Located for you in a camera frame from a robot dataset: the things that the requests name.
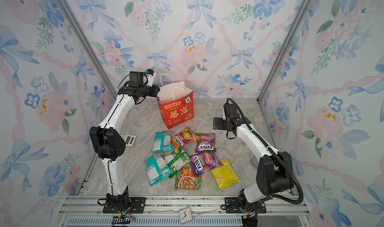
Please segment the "red paper gift bag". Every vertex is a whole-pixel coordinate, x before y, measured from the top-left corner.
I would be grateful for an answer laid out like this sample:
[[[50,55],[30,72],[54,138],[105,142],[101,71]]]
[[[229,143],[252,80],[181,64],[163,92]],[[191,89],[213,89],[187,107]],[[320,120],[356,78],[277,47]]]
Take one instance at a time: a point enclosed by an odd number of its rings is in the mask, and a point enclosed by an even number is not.
[[[171,128],[194,118],[194,94],[184,82],[175,82],[169,74],[160,75],[157,102],[166,127]]]

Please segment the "teal snack packet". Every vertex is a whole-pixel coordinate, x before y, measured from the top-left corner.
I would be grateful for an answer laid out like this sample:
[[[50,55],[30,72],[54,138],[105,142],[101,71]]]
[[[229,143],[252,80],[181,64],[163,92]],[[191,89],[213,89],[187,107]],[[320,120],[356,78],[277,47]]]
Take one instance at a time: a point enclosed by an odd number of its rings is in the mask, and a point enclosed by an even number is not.
[[[171,144],[171,137],[173,132],[164,131],[158,132],[155,134],[154,144],[152,148],[152,153],[165,153],[173,150]]]
[[[145,164],[151,187],[173,174],[173,170],[168,166],[162,153],[156,153],[149,157]]]

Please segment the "green snack packet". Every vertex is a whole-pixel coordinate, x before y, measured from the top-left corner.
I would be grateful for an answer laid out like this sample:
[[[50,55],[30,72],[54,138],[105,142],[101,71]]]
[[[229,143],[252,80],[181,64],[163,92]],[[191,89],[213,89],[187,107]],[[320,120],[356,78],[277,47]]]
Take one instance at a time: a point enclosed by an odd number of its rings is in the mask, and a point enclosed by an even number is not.
[[[172,173],[169,176],[170,179],[186,164],[191,162],[190,156],[182,146],[175,148],[171,154],[164,156],[164,159],[168,167],[172,170]]]

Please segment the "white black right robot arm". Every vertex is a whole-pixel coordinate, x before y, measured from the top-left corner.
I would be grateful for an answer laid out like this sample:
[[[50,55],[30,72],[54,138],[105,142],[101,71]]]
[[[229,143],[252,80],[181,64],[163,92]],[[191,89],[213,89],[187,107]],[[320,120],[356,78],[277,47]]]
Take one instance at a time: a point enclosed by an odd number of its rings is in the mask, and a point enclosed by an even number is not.
[[[256,181],[240,191],[239,205],[245,212],[250,212],[258,204],[278,198],[295,204],[301,199],[292,200],[282,197],[280,193],[297,186],[293,173],[292,159],[287,152],[280,152],[263,138],[245,117],[239,105],[228,98],[223,105],[223,117],[214,118],[213,129],[225,131],[226,138],[239,138],[250,149],[257,160]]]

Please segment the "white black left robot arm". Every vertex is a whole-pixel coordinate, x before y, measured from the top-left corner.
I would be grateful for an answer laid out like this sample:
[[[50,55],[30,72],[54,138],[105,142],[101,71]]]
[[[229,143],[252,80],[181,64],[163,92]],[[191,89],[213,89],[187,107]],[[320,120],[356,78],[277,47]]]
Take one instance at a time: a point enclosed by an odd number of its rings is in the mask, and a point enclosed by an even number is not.
[[[140,98],[156,98],[159,91],[157,85],[122,87],[105,119],[97,127],[90,128],[89,135],[94,150],[105,167],[108,194],[111,196],[121,196],[127,190],[121,158],[126,142],[120,135],[124,119]]]

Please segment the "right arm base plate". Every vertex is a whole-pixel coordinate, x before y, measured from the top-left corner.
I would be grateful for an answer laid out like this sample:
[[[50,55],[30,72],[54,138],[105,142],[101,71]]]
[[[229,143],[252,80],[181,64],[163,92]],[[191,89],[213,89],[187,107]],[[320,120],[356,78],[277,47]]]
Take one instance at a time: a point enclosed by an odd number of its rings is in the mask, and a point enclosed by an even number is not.
[[[248,203],[245,199],[239,197],[226,197],[225,204],[221,206],[221,210],[227,214],[265,214],[266,206],[261,202]]]

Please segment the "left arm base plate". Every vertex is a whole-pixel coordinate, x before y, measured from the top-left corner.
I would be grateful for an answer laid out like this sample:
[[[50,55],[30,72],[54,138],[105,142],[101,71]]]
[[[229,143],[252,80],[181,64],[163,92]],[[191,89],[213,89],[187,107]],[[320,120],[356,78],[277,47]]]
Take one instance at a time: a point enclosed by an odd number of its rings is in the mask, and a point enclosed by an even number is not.
[[[104,204],[103,214],[142,214],[146,205],[145,197],[129,197],[128,199],[107,201]]]

